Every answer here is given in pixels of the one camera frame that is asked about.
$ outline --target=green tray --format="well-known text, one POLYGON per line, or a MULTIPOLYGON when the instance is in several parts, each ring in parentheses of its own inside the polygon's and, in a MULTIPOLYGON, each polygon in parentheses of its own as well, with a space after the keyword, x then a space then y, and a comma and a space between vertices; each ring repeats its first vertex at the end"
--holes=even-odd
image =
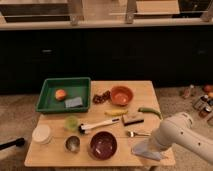
POLYGON ((89 77, 50 78, 44 81, 36 111, 43 114, 87 112, 90 107, 91 80, 89 77), (67 98, 81 97, 82 107, 65 108, 64 101, 55 99, 55 92, 64 89, 67 98))

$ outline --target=orange bowl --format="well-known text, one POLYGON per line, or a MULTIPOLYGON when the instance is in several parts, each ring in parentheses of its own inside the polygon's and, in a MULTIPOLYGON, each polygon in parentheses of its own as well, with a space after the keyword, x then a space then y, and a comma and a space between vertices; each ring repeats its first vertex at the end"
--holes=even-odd
POLYGON ((110 91, 110 98, 113 104, 125 106, 133 98, 133 92, 125 86, 115 86, 110 91))

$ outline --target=bottle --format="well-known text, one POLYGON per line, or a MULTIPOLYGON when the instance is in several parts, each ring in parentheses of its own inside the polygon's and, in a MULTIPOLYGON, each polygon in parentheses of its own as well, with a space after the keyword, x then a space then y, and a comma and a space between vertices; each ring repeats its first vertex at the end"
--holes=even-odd
POLYGON ((186 88, 184 91, 183 91, 183 94, 182 94, 182 97, 184 99, 187 99, 189 98, 190 96, 194 96, 195 95, 195 91, 194 91, 194 85, 190 85, 188 88, 186 88))
POLYGON ((193 107, 194 109, 201 111, 202 109, 204 109, 208 103, 207 101, 209 100, 209 96, 208 95, 204 95, 202 97, 200 97, 194 104, 193 107))
POLYGON ((213 106, 213 99, 210 99, 208 102, 209 106, 213 106))
POLYGON ((201 118, 205 118, 211 112, 212 112, 212 108, 210 106, 206 106, 199 112, 199 116, 201 118))

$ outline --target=white container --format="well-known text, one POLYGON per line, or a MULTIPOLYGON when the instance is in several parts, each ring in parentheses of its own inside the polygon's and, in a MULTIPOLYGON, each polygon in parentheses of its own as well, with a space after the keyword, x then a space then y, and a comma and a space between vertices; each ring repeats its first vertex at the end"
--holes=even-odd
POLYGON ((52 139, 51 129, 48 125, 38 125, 32 134, 33 141, 38 144, 47 144, 52 139))

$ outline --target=metal cup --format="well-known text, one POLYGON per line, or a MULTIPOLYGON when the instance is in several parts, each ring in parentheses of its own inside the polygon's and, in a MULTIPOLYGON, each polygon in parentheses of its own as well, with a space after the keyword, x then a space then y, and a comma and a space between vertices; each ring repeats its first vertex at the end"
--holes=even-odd
POLYGON ((66 140, 66 148, 74 153, 80 150, 80 139, 77 136, 71 136, 66 140))

